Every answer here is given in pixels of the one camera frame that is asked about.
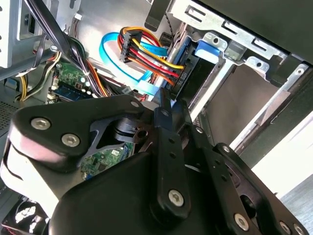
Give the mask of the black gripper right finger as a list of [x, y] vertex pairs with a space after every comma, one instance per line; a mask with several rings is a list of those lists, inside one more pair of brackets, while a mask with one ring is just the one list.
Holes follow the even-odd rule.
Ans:
[[226, 144], [212, 145], [185, 101], [172, 107], [192, 196], [219, 235], [306, 235], [307, 229]]

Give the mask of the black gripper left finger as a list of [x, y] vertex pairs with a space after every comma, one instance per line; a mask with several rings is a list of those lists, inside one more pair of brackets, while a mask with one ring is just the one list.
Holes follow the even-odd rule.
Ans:
[[156, 99], [153, 110], [126, 94], [18, 110], [8, 134], [8, 171], [18, 183], [9, 180], [9, 187], [16, 191], [26, 187], [43, 209], [48, 208], [44, 199], [55, 196], [53, 216], [62, 197], [87, 181], [75, 177], [83, 159], [98, 151], [129, 141], [139, 145], [131, 157], [165, 151], [183, 154], [168, 92], [160, 89]]

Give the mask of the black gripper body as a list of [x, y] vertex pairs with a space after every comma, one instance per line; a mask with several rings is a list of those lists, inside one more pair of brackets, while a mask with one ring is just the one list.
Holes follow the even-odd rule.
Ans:
[[210, 172], [218, 154], [199, 154], [199, 171], [182, 153], [138, 153], [75, 186], [58, 203], [51, 235], [215, 235], [218, 205]]

